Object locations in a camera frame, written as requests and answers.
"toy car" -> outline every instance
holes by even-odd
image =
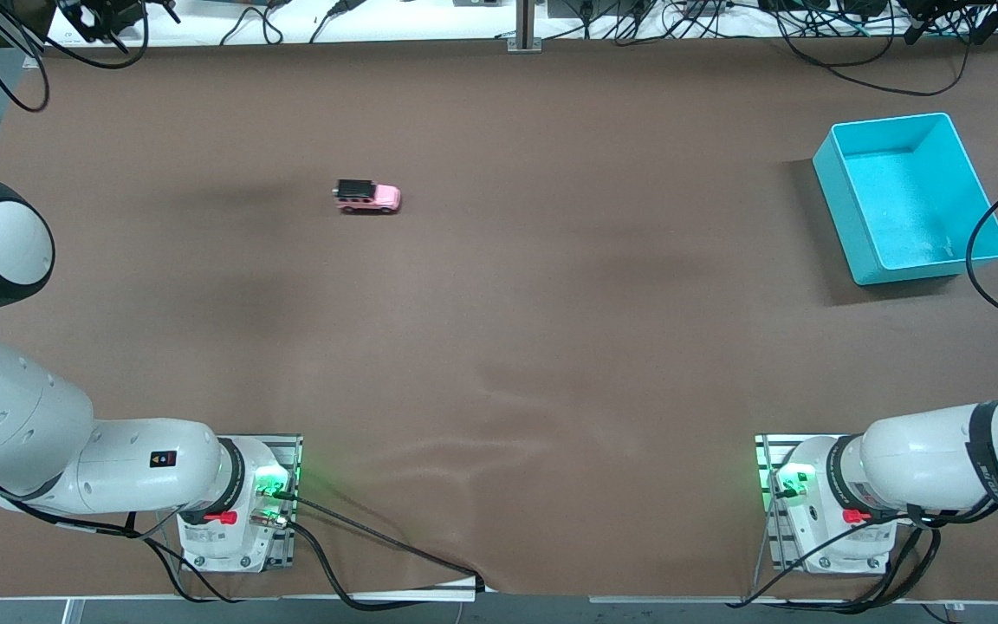
[[[395,186],[377,185],[371,180],[338,180],[334,189],[337,208],[345,214],[399,212],[399,195]]]

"brown table surface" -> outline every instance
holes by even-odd
[[[305,434],[305,494],[499,591],[740,595],[754,434],[998,398],[998,312],[963,279],[857,288],[809,163],[833,123],[947,111],[998,197],[998,42],[932,99],[779,41],[548,48],[50,60],[51,107],[8,115],[0,180],[51,224],[55,276],[0,311],[0,340],[99,418]],[[962,51],[896,48],[857,75],[934,88]],[[403,213],[340,216],[337,178],[399,185]],[[346,588],[454,577],[305,522]],[[304,546],[222,586],[327,591]],[[0,595],[159,592],[142,545],[0,510]],[[998,600],[998,515],[947,529],[916,596]]]

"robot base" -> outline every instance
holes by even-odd
[[[789,557],[792,560],[857,524],[846,521],[845,510],[827,482],[826,458],[835,441],[829,435],[804,439],[774,474],[773,492],[796,492],[795,497],[776,500],[776,509],[787,513],[795,536],[799,553]],[[803,569],[815,574],[883,574],[895,542],[895,521],[867,526],[808,557]]]
[[[226,518],[191,525],[179,519],[183,558],[199,572],[289,568],[294,534],[275,520],[294,520],[294,503],[266,493],[297,491],[301,435],[230,435],[245,461],[245,479]]]

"red button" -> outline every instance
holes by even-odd
[[[848,524],[864,522],[871,517],[872,514],[860,512],[860,510],[842,510],[842,520],[846,521]]]
[[[204,515],[203,518],[204,520],[217,520],[222,524],[237,524],[237,512],[234,510],[222,513],[209,513]]]

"turquoise plastic bin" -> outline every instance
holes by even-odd
[[[831,127],[815,173],[860,285],[955,276],[988,197],[947,114]],[[973,249],[974,265],[998,259],[998,221]]]

